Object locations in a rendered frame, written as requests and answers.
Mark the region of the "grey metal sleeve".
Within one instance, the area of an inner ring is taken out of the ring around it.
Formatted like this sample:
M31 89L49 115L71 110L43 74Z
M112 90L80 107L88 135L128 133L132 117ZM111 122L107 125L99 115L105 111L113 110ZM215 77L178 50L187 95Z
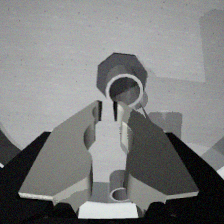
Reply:
M116 92L110 86L120 77L129 77L135 80L133 87L126 92ZM117 65L108 72L106 77L106 97L113 105L113 101L119 100L129 107L135 106L142 98L143 86L136 72L126 65Z
M129 200L126 196L124 177L125 170L116 170L110 174L110 197L114 201Z

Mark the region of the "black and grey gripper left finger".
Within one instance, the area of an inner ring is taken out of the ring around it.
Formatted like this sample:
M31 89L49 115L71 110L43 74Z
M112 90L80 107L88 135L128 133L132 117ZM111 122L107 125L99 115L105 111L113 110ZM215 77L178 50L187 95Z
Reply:
M92 196L88 150L101 115L102 101L94 101L44 131L0 170L0 224L53 218L60 202L69 203L78 217L80 206Z

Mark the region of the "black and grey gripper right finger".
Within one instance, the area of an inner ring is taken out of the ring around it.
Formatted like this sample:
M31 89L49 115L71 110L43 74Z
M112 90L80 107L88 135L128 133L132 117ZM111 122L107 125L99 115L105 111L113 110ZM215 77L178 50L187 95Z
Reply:
M113 110L127 148L126 196L138 218L152 202L163 202L168 216L224 224L224 179L172 132L122 101L113 101Z

